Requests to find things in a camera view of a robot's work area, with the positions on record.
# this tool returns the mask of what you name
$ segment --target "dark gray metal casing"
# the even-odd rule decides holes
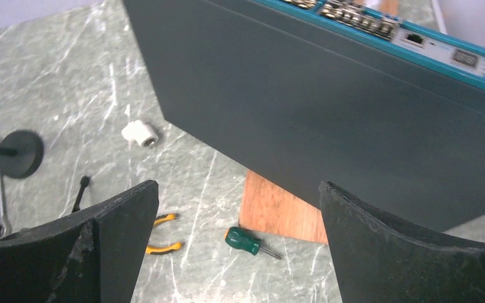
[[[165,118],[319,207],[485,214],[485,91],[252,0],[124,0]]]

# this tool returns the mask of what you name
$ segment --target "green handle screwdriver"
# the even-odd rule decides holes
[[[239,227],[230,227],[224,235],[226,243],[234,249],[242,249],[254,256],[258,254],[258,251],[262,251],[274,258],[281,260],[282,258],[277,254],[272,253],[268,249],[261,247],[261,239],[252,237],[249,233],[245,232]]]

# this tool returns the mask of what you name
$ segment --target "ethernet port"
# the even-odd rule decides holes
[[[418,46],[418,47],[423,47],[423,43],[425,41],[425,39],[416,34],[416,33],[407,33],[404,38],[403,38],[403,41],[406,41],[410,44],[413,44],[415,46]]]

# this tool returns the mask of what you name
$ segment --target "black rubber pad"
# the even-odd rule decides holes
[[[31,131],[10,133],[0,142],[0,147],[18,151],[13,157],[0,155],[1,173],[10,178],[24,179],[34,174],[44,158],[44,142]]]

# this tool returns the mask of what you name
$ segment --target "pliers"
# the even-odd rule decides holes
[[[153,227],[155,228],[157,225],[159,225],[161,223],[172,221],[172,220],[175,220],[175,219],[177,219],[177,213],[169,213],[167,215],[159,216],[159,217],[155,218],[155,222],[153,223]],[[168,253],[171,253],[172,251],[178,251],[182,247],[183,247],[182,242],[176,242],[176,243],[173,243],[173,244],[166,246],[166,247],[155,247],[155,246],[151,246],[148,243],[148,245],[146,247],[146,253],[147,254],[157,254],[157,255],[168,254]]]

